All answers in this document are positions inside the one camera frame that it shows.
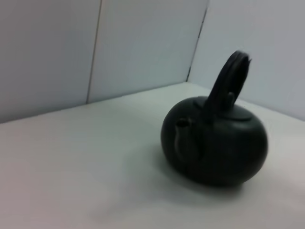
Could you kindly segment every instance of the panel seam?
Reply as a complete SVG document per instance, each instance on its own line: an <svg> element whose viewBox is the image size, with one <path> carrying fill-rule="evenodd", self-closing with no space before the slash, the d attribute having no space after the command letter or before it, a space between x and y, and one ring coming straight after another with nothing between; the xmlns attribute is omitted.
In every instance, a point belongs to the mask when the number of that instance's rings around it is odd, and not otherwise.
<svg viewBox="0 0 305 229"><path fill-rule="evenodd" d="M208 12L209 4L210 4L210 1L208 1L207 4L206 4L206 8L205 8L204 15L203 15L203 20L201 22L198 38L197 38L196 45L195 45L195 50L193 52L193 56L192 56L192 60L191 60L191 65L190 65L189 72L188 72L187 77L186 77L186 82L188 82L189 78L190 78L190 74L191 74L191 70L192 70L192 65L193 65L193 62L194 62L194 59L195 59L195 54L196 54L196 51L197 51L199 39L200 39L201 32L202 32L202 29L203 29L203 23L205 21L206 14Z"/></svg>
<svg viewBox="0 0 305 229"><path fill-rule="evenodd" d="M102 13L102 2L103 2L103 0L100 0L99 14L98 14L98 20L97 20L97 25L96 25L96 30L95 30L95 40L94 40L94 47L93 47L93 55L92 55L92 62L91 62L91 69L90 69L89 85L88 85L88 91L87 91L86 104L88 104L90 102L90 93L91 93L92 78L93 78L93 68L94 68L94 62L95 62L96 46L97 46L97 39L98 39L99 26L100 26L100 20L101 20L101 13Z"/></svg>

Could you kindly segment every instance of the white panel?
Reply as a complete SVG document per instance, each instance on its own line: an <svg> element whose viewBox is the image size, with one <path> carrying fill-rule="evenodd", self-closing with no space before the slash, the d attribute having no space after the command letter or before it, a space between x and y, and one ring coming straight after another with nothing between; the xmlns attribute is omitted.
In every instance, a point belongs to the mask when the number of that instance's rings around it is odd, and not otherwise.
<svg viewBox="0 0 305 229"><path fill-rule="evenodd" d="M0 122L86 102L99 5L0 1Z"/></svg>
<svg viewBox="0 0 305 229"><path fill-rule="evenodd" d="M90 102L186 81L208 0L103 0Z"/></svg>
<svg viewBox="0 0 305 229"><path fill-rule="evenodd" d="M305 2L211 0L190 82L211 88L235 50L253 61L241 98L305 120Z"/></svg>

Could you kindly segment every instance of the teapot body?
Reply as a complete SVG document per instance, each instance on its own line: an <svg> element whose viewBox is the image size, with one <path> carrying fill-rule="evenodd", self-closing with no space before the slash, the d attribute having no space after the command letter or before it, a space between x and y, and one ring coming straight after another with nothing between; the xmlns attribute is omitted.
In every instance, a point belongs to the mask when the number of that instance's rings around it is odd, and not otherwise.
<svg viewBox="0 0 305 229"><path fill-rule="evenodd" d="M252 178L263 166L267 156L267 134L260 120L235 105L241 117L216 116L212 122L202 117L207 97L188 98L175 105L166 116L161 142L170 165L184 176L200 183L231 186ZM195 160L181 160L177 151L177 122L192 123L182 141L185 154Z"/></svg>

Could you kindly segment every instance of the ceramic teapot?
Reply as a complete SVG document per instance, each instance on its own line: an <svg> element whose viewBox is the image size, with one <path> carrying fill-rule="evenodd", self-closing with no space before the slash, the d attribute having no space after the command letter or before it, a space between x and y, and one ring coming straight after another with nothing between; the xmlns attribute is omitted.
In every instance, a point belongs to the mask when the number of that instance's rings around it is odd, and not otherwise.
<svg viewBox="0 0 305 229"><path fill-rule="evenodd" d="M235 105L250 60L236 51L208 97L188 98L166 116L161 142L169 164L208 185L234 186L252 178L267 156L267 134L250 111Z"/></svg>

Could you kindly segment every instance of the white table surface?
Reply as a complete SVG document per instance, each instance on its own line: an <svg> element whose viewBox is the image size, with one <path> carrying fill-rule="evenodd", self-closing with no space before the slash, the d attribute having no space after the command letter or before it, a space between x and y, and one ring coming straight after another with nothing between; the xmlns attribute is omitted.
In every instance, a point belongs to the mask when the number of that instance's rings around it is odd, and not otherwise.
<svg viewBox="0 0 305 229"><path fill-rule="evenodd" d="M213 189L166 164L160 129L183 83L0 125L1 229L304 229L305 123L238 101L269 135L262 170Z"/></svg>

